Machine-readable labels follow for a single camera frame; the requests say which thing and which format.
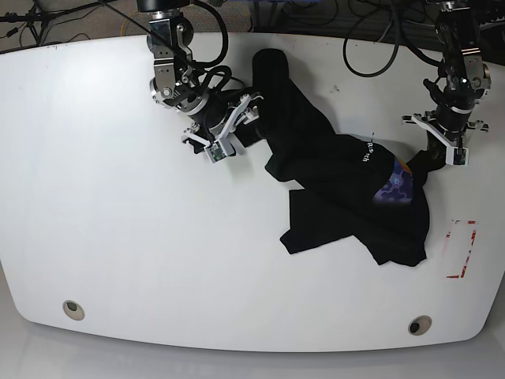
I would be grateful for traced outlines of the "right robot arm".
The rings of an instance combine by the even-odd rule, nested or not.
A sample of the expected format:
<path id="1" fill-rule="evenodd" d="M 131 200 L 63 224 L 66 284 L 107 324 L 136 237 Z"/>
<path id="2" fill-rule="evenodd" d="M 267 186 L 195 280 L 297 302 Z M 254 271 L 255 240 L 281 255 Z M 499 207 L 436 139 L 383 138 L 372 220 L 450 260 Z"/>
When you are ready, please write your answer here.
<path id="1" fill-rule="evenodd" d="M 198 62 L 190 44 L 194 29 L 182 10 L 189 1 L 139 1 L 137 9 L 151 16 L 148 47 L 154 58 L 155 76 L 150 82 L 153 100 L 189 118 L 191 124 L 181 136 L 196 154 L 205 153 L 216 163 L 235 156 L 235 141 L 245 148 L 260 140 L 258 92 L 241 84 L 228 89 L 234 79 L 232 70 L 223 61 L 229 49 L 225 22 L 217 8 L 219 1 L 195 1 L 216 20 L 222 37 L 216 58 Z"/>

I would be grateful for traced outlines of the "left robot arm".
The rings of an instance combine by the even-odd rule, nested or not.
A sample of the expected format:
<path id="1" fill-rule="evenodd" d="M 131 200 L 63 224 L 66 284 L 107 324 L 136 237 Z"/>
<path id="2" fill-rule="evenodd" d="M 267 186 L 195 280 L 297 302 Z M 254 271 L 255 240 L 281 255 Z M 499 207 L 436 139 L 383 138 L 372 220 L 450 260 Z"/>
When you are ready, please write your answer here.
<path id="1" fill-rule="evenodd" d="M 469 149 L 465 146 L 466 132 L 488 130 L 482 121 L 469 120 L 480 98 L 491 88 L 488 67 L 479 47 L 480 31 L 469 1 L 439 1 L 440 13 L 435 21 L 436 34 L 443 44 L 443 57 L 437 62 L 422 53 L 401 33 L 406 47 L 421 61 L 437 68 L 437 81 L 423 80 L 434 111 L 405 115 L 402 121 L 421 127 L 428 134 L 428 152 L 433 159 L 443 157 L 451 166 L 466 166 Z"/>

